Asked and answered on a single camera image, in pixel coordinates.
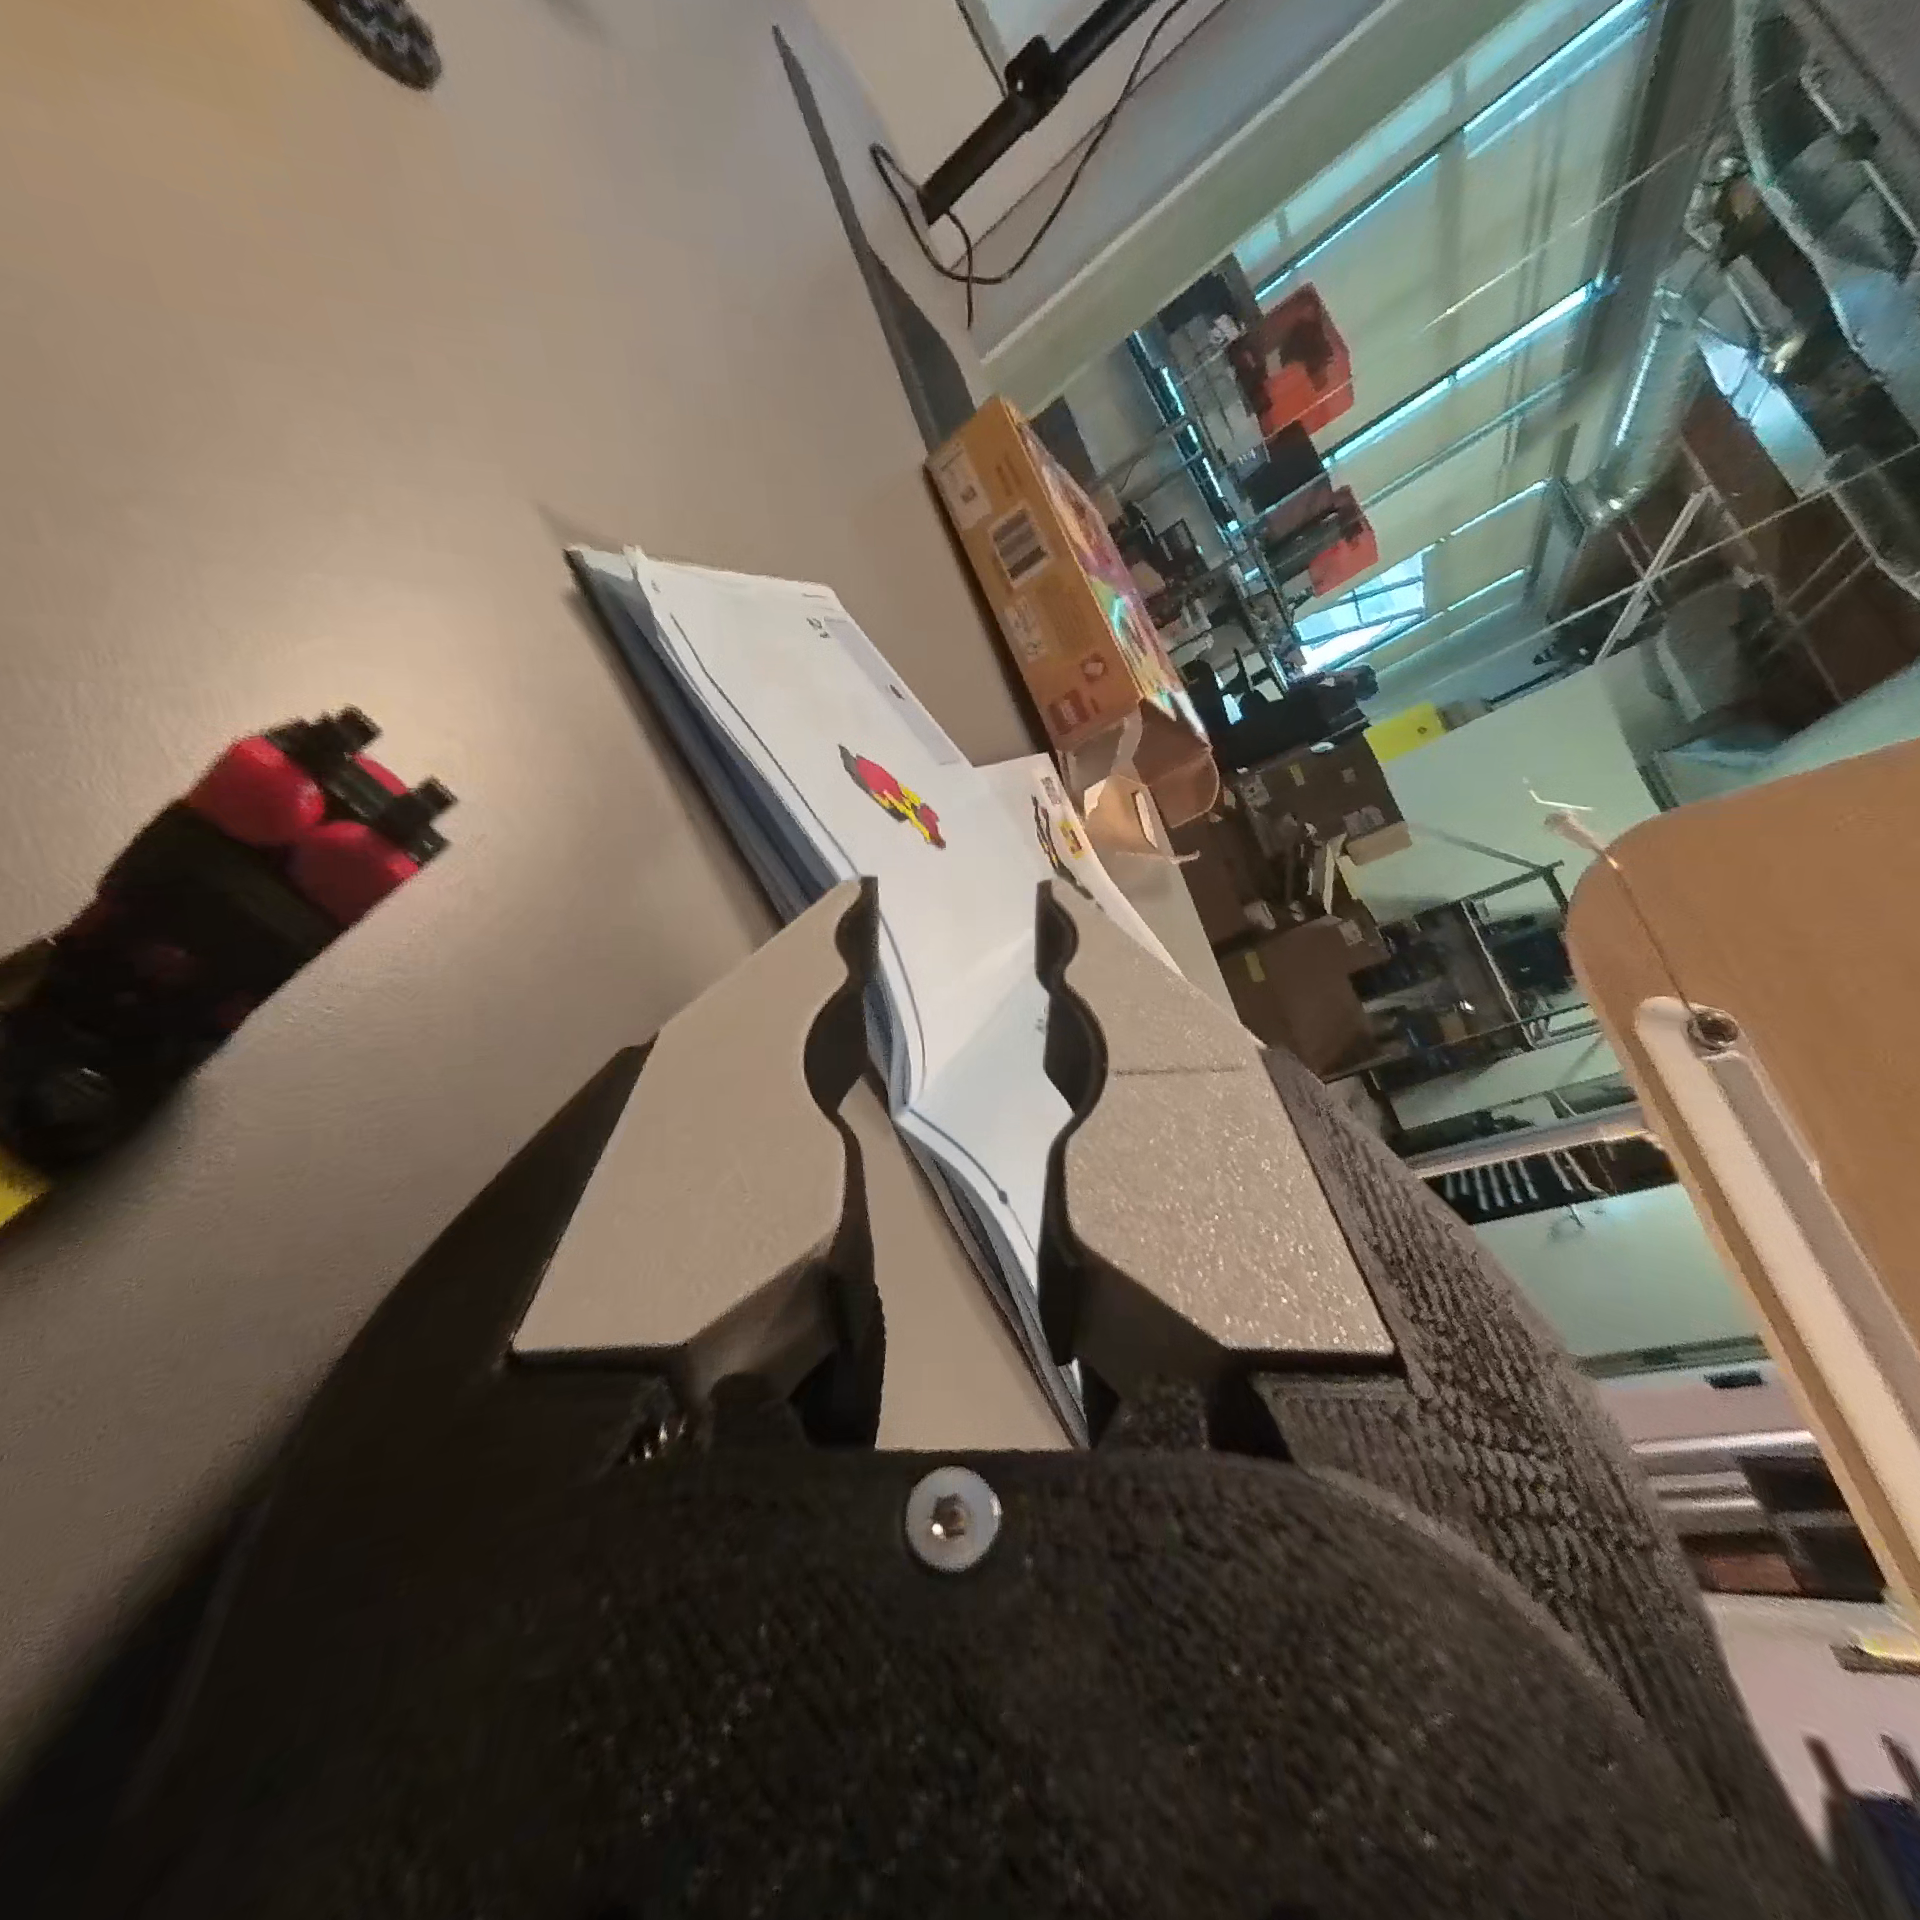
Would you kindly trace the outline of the open instruction booklet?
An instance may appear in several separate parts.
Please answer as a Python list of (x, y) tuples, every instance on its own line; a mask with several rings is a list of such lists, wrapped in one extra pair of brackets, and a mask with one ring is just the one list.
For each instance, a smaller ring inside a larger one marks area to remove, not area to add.
[(608, 647), (677, 740), (781, 921), (870, 881), (869, 1049), (928, 1174), (1069, 1439), (1081, 1383), (1040, 1324), (1048, 1150), (1034, 825), (815, 582), (570, 547)]

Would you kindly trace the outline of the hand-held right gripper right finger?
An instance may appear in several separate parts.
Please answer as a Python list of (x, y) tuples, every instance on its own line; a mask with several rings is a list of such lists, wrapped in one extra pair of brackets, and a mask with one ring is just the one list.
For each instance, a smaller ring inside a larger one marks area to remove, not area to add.
[(1046, 1355), (1113, 1399), (1389, 1377), (1389, 1325), (1257, 1041), (1099, 906), (1038, 891)]

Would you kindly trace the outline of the wooden desk lamp white base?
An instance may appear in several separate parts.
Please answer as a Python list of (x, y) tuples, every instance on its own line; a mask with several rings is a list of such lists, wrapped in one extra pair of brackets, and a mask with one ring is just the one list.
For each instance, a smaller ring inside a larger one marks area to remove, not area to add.
[(1893, 1603), (1917, 1599), (1913, 740), (1587, 852), (1574, 980), (1760, 1324)]

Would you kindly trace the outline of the dark teal desk pad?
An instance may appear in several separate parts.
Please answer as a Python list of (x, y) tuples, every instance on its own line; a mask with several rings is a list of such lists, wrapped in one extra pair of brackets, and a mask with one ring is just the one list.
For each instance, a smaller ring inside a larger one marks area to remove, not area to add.
[(906, 190), (880, 179), (872, 151), (891, 138), (878, 101), (814, 5), (774, 9), (774, 49), (906, 407), (937, 447), (986, 390), (962, 289), (928, 263)]

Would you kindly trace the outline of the orange cardboard lego box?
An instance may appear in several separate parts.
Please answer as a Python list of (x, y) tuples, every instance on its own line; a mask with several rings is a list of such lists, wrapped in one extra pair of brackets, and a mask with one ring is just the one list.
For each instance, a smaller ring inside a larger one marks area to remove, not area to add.
[(1202, 719), (1091, 495), (1008, 399), (985, 399), (928, 479), (1099, 852), (1178, 866), (1221, 795)]

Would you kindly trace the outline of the closed instruction booklet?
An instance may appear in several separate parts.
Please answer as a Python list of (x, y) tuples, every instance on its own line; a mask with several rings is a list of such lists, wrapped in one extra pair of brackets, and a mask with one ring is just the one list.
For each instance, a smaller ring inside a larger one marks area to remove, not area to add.
[(1138, 947), (1192, 988), (1225, 1001), (1213, 961), (1163, 818), (1142, 786), (1123, 783), (1114, 803), (1097, 803), (1086, 818), (1056, 763), (1041, 755), (979, 770), (983, 781), (1021, 827), (1031, 829), (1045, 868), (1090, 901)]

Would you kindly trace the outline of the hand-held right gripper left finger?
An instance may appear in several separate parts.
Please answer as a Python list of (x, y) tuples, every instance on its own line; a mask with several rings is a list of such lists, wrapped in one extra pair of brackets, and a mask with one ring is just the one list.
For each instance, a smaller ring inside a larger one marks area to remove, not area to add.
[(878, 883), (842, 881), (653, 1038), (544, 1263), (518, 1361), (629, 1366), (685, 1412), (766, 1386), (878, 1437), (885, 1324), (858, 1140)]

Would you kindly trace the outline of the long red yellow lego assembly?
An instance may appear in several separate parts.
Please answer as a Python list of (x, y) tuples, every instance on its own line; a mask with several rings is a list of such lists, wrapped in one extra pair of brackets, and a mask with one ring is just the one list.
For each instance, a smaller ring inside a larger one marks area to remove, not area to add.
[(377, 739), (344, 706), (232, 740), (69, 924), (3, 955), (6, 1230), (448, 847), (451, 790), (397, 780)]

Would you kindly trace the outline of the silver ventilation duct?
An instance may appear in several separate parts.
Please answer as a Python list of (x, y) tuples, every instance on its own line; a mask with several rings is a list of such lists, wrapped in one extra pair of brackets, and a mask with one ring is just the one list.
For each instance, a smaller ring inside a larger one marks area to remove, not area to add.
[(1717, 390), (1915, 566), (1915, 5), (1658, 5), (1558, 468), (1602, 525)]

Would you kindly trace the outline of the black tripod pole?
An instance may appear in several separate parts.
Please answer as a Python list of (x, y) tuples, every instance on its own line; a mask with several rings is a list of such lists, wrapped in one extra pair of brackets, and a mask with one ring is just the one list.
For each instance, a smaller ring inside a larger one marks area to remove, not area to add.
[(917, 186), (923, 225), (938, 225), (962, 197), (1019, 141), (1041, 125), (1069, 86), (1150, 9), (1147, 3), (1101, 3), (1053, 44), (1032, 37), (1001, 71), (1002, 93), (963, 141)]

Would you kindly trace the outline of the black round lego plate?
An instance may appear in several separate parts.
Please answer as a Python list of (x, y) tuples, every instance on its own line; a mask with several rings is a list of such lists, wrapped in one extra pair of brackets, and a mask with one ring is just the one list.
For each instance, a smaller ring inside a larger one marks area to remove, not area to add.
[(307, 3), (377, 73), (414, 92), (440, 83), (440, 49), (411, 3)]

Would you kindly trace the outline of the orange storage crate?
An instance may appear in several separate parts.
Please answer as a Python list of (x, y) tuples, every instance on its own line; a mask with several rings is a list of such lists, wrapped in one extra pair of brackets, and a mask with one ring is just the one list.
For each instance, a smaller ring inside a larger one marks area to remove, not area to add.
[(1302, 596), (1331, 596), (1381, 564), (1378, 535), (1350, 487), (1299, 533), (1302, 550), (1289, 578)]
[(1311, 282), (1261, 311), (1254, 418), (1261, 439), (1298, 425), (1314, 434), (1352, 407), (1352, 358)]

